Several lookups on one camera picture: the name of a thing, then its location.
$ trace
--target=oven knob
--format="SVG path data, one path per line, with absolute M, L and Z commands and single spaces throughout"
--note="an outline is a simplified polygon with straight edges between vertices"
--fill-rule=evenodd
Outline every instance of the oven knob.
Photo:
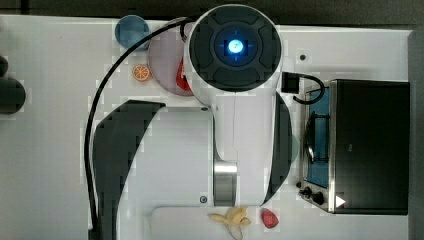
M 311 195 L 312 196 L 312 200 L 318 204 L 318 205 L 322 205 L 324 203 L 324 195 L 322 194 L 322 192 L 317 192 Z
M 312 194 L 312 190 L 309 187 L 305 187 L 303 190 L 300 190 L 299 193 L 305 196 L 305 198 L 309 198 Z

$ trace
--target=black circular cap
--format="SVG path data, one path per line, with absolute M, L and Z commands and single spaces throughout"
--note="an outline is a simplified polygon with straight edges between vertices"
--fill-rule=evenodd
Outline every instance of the black circular cap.
M 0 114 L 13 114 L 25 103 L 25 89 L 12 78 L 0 77 Z
M 6 74 L 8 68 L 9 64 L 7 60 L 4 57 L 0 56 L 0 77 L 3 77 Z
M 259 11 L 241 5 L 222 6 L 195 26 L 190 59 L 199 76 L 224 91 L 241 92 L 265 83 L 281 59 L 274 25 Z

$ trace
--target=oven window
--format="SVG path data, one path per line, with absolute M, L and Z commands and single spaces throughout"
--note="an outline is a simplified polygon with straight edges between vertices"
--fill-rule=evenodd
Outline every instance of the oven window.
M 309 99 L 316 98 L 319 90 L 309 93 Z M 308 161 L 308 174 L 306 180 L 324 188 L 328 188 L 328 138 L 329 138 L 329 114 L 330 114 L 330 90 L 325 89 L 323 98 L 309 106 L 308 117 L 315 113 L 311 120 L 314 124 L 309 132 L 313 138 L 311 158 Z

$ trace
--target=orange fruit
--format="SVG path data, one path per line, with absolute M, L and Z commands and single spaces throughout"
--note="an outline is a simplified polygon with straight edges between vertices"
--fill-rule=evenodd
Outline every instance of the orange fruit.
M 146 65 L 137 65 L 133 69 L 134 78 L 144 82 L 150 78 L 150 69 Z

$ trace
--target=black appliance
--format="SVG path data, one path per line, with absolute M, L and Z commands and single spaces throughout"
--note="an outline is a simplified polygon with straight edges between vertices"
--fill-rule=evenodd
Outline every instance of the black appliance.
M 306 107 L 302 198 L 336 214 L 406 215 L 409 117 L 409 83 L 327 82 Z

